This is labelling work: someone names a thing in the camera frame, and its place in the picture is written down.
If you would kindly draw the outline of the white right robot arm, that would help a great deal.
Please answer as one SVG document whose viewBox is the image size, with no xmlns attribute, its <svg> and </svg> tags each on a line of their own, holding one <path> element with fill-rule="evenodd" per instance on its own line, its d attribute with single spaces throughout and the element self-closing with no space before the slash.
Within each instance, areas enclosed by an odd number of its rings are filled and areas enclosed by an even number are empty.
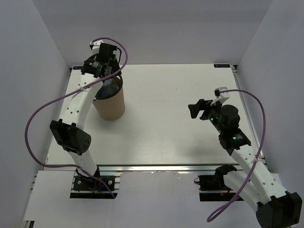
<svg viewBox="0 0 304 228">
<path fill-rule="evenodd" d="M 188 106 L 194 119 L 202 111 L 201 120 L 209 120 L 219 132 L 219 142 L 224 150 L 241 166 L 250 182 L 240 192 L 240 197 L 252 208 L 263 228 L 287 228 L 300 220 L 302 199 L 290 193 L 256 158 L 250 140 L 239 128 L 240 116 L 233 105 L 200 99 Z"/>
</svg>

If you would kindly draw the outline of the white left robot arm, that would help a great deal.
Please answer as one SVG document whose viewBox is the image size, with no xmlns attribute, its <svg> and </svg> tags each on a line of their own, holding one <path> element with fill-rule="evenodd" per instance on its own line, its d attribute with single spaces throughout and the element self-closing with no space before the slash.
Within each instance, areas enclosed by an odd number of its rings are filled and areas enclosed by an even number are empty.
<svg viewBox="0 0 304 228">
<path fill-rule="evenodd" d="M 89 152 L 91 136 L 84 131 L 88 111 L 103 82 L 90 83 L 108 76 L 119 69 L 116 60 L 117 46 L 98 41 L 93 44 L 93 55 L 85 60 L 77 89 L 65 112 L 58 121 L 52 121 L 50 129 L 57 142 L 78 166 L 78 174 L 85 176 L 84 184 L 91 190 L 100 185 L 97 165 Z"/>
</svg>

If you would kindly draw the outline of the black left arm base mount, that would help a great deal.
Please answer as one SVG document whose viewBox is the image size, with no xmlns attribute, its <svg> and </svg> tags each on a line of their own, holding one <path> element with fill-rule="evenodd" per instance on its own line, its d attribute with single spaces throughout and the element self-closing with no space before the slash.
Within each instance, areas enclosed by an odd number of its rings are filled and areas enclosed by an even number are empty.
<svg viewBox="0 0 304 228">
<path fill-rule="evenodd" d="M 81 175 L 75 171 L 70 191 L 71 199 L 110 199 L 113 200 L 120 188 L 119 175 L 102 175 L 97 173 L 109 188 L 100 181 Z"/>
</svg>

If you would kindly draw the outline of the clear bottle green blue label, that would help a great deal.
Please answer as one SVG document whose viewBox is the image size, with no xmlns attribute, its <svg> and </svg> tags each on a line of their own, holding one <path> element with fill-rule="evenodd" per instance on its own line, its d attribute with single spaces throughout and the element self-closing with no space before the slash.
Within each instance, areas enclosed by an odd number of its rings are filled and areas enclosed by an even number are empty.
<svg viewBox="0 0 304 228">
<path fill-rule="evenodd" d="M 96 98 L 103 98 L 112 95 L 119 89 L 119 86 L 113 79 L 104 81 L 104 84 L 96 94 Z"/>
</svg>

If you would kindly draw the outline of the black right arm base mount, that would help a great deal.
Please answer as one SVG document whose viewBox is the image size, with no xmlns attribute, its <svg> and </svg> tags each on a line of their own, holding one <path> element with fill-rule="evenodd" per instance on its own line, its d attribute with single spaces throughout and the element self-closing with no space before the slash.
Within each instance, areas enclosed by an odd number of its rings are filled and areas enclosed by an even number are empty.
<svg viewBox="0 0 304 228">
<path fill-rule="evenodd" d="M 224 175 L 237 171 L 231 164 L 225 164 L 215 169 L 212 175 L 199 175 L 194 183 L 199 186 L 200 202 L 228 202 L 235 193 L 224 184 Z"/>
</svg>

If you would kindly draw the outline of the brown cylindrical paper bin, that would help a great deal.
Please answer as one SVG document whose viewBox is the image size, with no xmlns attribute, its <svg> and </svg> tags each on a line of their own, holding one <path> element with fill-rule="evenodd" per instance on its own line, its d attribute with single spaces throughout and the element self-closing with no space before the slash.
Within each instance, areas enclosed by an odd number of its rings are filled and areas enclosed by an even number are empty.
<svg viewBox="0 0 304 228">
<path fill-rule="evenodd" d="M 110 96 L 103 98 L 96 98 L 93 100 L 93 105 L 104 120 L 117 120 L 125 112 L 125 100 L 124 100 L 124 90 L 123 90 L 123 78 L 121 75 L 114 76 L 113 79 L 119 89 Z"/>
</svg>

